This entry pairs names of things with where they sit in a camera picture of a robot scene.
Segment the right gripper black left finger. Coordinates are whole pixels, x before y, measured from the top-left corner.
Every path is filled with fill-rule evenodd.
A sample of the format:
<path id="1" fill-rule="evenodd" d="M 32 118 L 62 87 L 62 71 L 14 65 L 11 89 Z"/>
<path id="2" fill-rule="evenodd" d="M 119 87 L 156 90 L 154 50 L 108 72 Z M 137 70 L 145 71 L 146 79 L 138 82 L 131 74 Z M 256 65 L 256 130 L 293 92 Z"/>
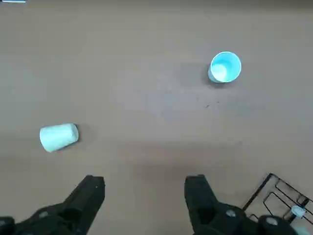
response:
<path id="1" fill-rule="evenodd" d="M 86 235 L 105 199 L 103 177 L 87 175 L 61 203 L 45 206 L 28 219 L 0 218 L 2 235 Z"/>

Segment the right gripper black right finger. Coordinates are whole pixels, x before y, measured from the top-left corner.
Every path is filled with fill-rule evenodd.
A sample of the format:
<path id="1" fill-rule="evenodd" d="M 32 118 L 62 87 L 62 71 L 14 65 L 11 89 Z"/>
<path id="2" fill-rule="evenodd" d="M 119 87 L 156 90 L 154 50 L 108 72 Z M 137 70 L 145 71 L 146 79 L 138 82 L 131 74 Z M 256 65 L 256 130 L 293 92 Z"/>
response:
<path id="1" fill-rule="evenodd" d="M 184 197 L 195 235 L 296 235 L 278 216 L 262 215 L 257 221 L 243 209 L 218 201 L 204 175 L 187 176 Z"/>

